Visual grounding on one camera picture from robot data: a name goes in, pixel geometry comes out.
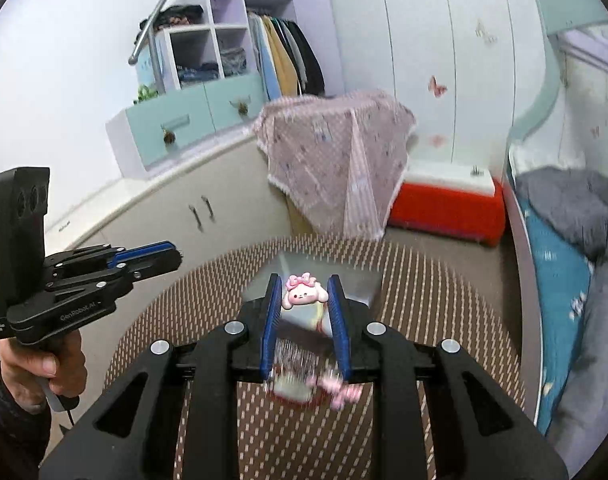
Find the gray blanket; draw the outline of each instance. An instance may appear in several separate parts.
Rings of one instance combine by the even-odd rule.
[[[546,435],[573,476],[608,434],[608,178],[589,170],[542,168],[519,176],[516,188],[596,264],[580,354]]]

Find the green drawer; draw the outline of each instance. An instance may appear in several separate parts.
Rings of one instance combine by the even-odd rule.
[[[215,132],[202,84],[134,105],[126,116],[144,167]],[[174,143],[164,143],[164,129]]]
[[[227,77],[204,85],[216,130],[230,128],[257,117],[264,105],[259,73]],[[239,104],[248,106],[248,114],[239,112]]]

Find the pink blanket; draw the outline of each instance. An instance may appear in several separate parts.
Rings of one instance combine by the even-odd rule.
[[[281,98],[251,129],[280,188],[317,232],[369,240],[384,235],[402,184],[416,121],[385,92]]]

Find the metal bolt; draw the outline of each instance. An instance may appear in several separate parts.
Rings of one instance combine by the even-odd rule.
[[[449,354],[456,354],[462,348],[454,339],[444,339],[441,342],[441,347],[444,349],[444,352],[448,352]]]
[[[168,352],[169,348],[171,348],[171,346],[168,344],[168,341],[158,339],[150,346],[150,351],[155,355],[161,355]]]
[[[378,322],[369,323],[366,330],[372,335],[382,335],[386,331],[386,325]]]
[[[226,323],[224,330],[226,330],[226,333],[229,333],[230,335],[241,334],[244,332],[244,323],[241,321],[229,321]]]

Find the red fabric stool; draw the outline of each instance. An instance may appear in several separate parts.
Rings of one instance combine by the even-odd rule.
[[[506,227],[506,213],[501,184],[493,182],[494,196],[404,183],[388,224],[495,246]]]

